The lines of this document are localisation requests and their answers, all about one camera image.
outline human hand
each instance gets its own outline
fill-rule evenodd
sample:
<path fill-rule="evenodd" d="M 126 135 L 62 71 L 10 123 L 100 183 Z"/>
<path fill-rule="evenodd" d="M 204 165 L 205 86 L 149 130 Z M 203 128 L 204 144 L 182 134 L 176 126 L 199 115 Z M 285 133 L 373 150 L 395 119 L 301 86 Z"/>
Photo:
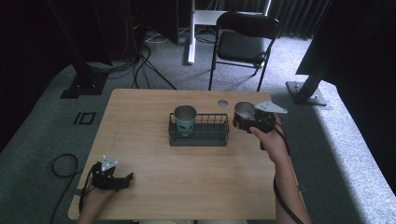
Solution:
<path fill-rule="evenodd" d="M 92 179 L 85 190 L 84 205 L 78 218 L 78 224 L 93 223 L 114 190 L 97 189 L 92 185 Z"/>
<path fill-rule="evenodd" d="M 280 118 L 278 114 L 276 117 L 276 128 L 283 134 L 283 130 L 280 127 Z M 289 159 L 289 153 L 286 148 L 285 141 L 275 130 L 269 133 L 263 133 L 258 128 L 251 127 L 250 131 L 262 142 L 263 147 L 268 152 L 271 161 L 275 164 L 287 161 Z"/>

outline metal stand base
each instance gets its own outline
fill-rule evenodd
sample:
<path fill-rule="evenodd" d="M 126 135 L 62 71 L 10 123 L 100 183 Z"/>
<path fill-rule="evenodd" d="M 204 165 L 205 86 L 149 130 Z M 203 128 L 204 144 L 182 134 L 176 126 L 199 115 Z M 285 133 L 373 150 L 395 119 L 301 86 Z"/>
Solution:
<path fill-rule="evenodd" d="M 297 105 L 322 105 L 325 106 L 328 103 L 323 98 L 319 89 L 316 89 L 314 94 L 308 99 L 300 97 L 300 88 L 304 85 L 303 82 L 288 81 L 286 86 L 288 87 L 289 93 L 293 99 L 293 102 Z"/>
<path fill-rule="evenodd" d="M 62 93 L 61 99 L 77 99 L 80 95 L 100 95 L 106 85 L 108 74 L 99 75 L 91 84 L 80 84 L 78 77 L 73 80 L 69 90 Z"/>

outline black chair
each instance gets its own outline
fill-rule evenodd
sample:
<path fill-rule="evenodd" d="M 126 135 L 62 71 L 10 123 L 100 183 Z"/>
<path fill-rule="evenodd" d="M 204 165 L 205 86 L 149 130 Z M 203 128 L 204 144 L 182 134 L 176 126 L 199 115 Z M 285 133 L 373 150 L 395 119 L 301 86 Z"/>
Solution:
<path fill-rule="evenodd" d="M 210 69 L 209 90 L 212 89 L 216 63 L 225 63 L 255 68 L 256 71 L 252 76 L 256 76 L 262 67 L 262 76 L 257 88 L 257 91 L 260 91 L 271 47 L 279 31 L 279 22 L 274 18 L 236 12 L 222 14 L 216 22 L 216 40 Z"/>

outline human arm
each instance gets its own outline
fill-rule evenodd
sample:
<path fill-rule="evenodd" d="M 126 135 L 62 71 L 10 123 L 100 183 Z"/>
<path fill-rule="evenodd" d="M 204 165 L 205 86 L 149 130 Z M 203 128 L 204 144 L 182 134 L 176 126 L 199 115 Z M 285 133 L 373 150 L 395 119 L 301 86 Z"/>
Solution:
<path fill-rule="evenodd" d="M 91 180 L 87 187 L 84 205 L 79 214 L 77 224 L 92 224 L 105 207 L 114 190 L 97 189 L 92 186 Z"/>
<path fill-rule="evenodd" d="M 276 128 L 283 134 L 278 115 L 276 115 Z M 303 198 L 297 187 L 297 180 L 285 141 L 275 130 L 263 133 L 259 129 L 252 127 L 250 131 L 260 139 L 271 161 L 275 164 L 276 185 L 283 201 L 303 223 L 311 223 Z M 295 223 L 278 199 L 276 199 L 276 222 Z"/>

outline power cord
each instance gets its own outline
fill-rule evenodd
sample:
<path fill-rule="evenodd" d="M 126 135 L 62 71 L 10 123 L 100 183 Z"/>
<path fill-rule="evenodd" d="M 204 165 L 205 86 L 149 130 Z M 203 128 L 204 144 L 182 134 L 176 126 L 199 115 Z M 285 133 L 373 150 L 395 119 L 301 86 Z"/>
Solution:
<path fill-rule="evenodd" d="M 286 145 L 286 150 L 288 151 L 288 154 L 290 154 L 290 148 L 289 148 L 289 144 L 286 140 L 286 134 L 285 131 L 283 130 L 282 125 L 280 125 L 280 123 L 276 122 L 276 125 L 279 125 L 280 129 L 282 130 L 282 132 L 276 127 L 276 125 L 271 124 L 271 122 L 269 122 L 267 119 L 263 119 L 268 125 L 270 125 L 273 130 L 275 130 L 277 132 L 277 134 L 279 134 L 279 136 L 283 139 L 283 141 L 285 142 Z M 274 176 L 274 193 L 275 196 L 277 198 L 277 200 L 279 201 L 279 203 L 282 205 L 282 207 L 285 209 L 285 211 L 289 214 L 289 216 L 298 224 L 304 224 L 292 211 L 291 209 L 286 205 L 285 201 L 283 201 L 282 196 L 280 195 L 279 189 L 277 188 L 276 185 L 276 177 Z"/>
<path fill-rule="evenodd" d="M 95 74 L 98 74 L 99 76 L 101 76 L 101 75 L 108 75 L 109 73 L 117 73 L 117 72 L 133 70 L 135 68 L 136 64 L 137 64 L 137 60 L 130 59 L 126 63 L 123 63 L 118 66 L 108 67 L 108 68 L 100 68 L 100 67 L 97 67 L 94 65 L 89 65 L 89 67 Z"/>
<path fill-rule="evenodd" d="M 134 85 L 136 85 L 136 87 L 137 87 L 138 89 L 140 89 L 139 84 L 137 83 L 137 76 L 138 76 L 138 73 L 139 73 L 140 69 L 142 69 L 142 68 L 145 69 L 145 67 L 143 67 L 143 66 L 147 66 L 148 68 L 150 68 L 151 70 L 153 70 L 153 71 L 154 71 L 162 80 L 164 80 L 169 86 L 171 86 L 171 88 L 172 88 L 173 90 L 176 90 L 177 88 L 176 88 L 166 77 L 164 77 L 163 74 L 161 74 L 161 73 L 154 67 L 154 65 L 149 61 L 149 57 L 151 56 L 151 49 L 150 49 L 148 46 L 146 46 L 146 45 L 144 45 L 143 47 L 145 47 L 145 48 L 148 50 L 148 56 L 145 57 L 143 54 L 140 55 L 140 57 L 143 59 L 143 62 L 142 62 L 141 64 L 139 64 L 139 65 L 137 66 L 137 68 L 134 70 L 134 81 L 132 82 L 131 88 L 133 88 Z"/>
<path fill-rule="evenodd" d="M 88 187 L 88 182 L 90 181 L 91 174 L 92 174 L 92 168 L 87 174 L 87 178 L 85 179 L 84 187 L 82 188 L 81 195 L 79 196 L 78 211 L 80 213 L 81 213 L 81 210 L 82 210 L 82 206 L 84 205 L 85 196 L 87 196 L 87 194 L 89 194 L 91 191 L 93 191 L 95 189 L 95 188 L 93 188 L 90 191 L 86 192 L 87 191 L 87 187 Z"/>
<path fill-rule="evenodd" d="M 72 174 L 69 174 L 69 175 L 61 175 L 61 174 L 59 174 L 59 173 L 56 171 L 55 166 L 56 166 L 57 161 L 58 161 L 59 159 L 64 158 L 64 157 L 70 157 L 70 158 L 72 158 L 73 161 L 74 161 L 74 172 L 73 172 Z M 77 157 L 76 157 L 75 155 L 70 154 L 70 153 L 62 154 L 62 155 L 56 157 L 55 159 L 53 159 L 52 165 L 51 165 L 51 170 L 52 170 L 52 173 L 53 173 L 54 175 L 56 175 L 56 176 L 58 176 L 58 177 L 60 177 L 60 178 L 70 178 L 69 183 L 67 184 L 66 188 L 64 189 L 64 193 L 62 194 L 62 196 L 60 197 L 60 199 L 59 199 L 58 202 L 56 203 L 55 208 L 53 209 L 52 217 L 51 217 L 51 220 L 50 220 L 50 223 L 52 224 L 53 221 L 54 221 L 54 219 L 55 219 L 56 212 L 58 211 L 59 205 L 61 204 L 61 202 L 62 202 L 62 200 L 63 200 L 63 198 L 64 198 L 64 195 L 66 195 L 67 191 L 69 191 L 70 186 L 71 186 L 71 184 L 73 183 L 73 180 L 74 180 L 74 178 L 76 177 L 76 175 L 81 174 L 82 170 L 78 171 L 78 159 L 77 159 Z"/>

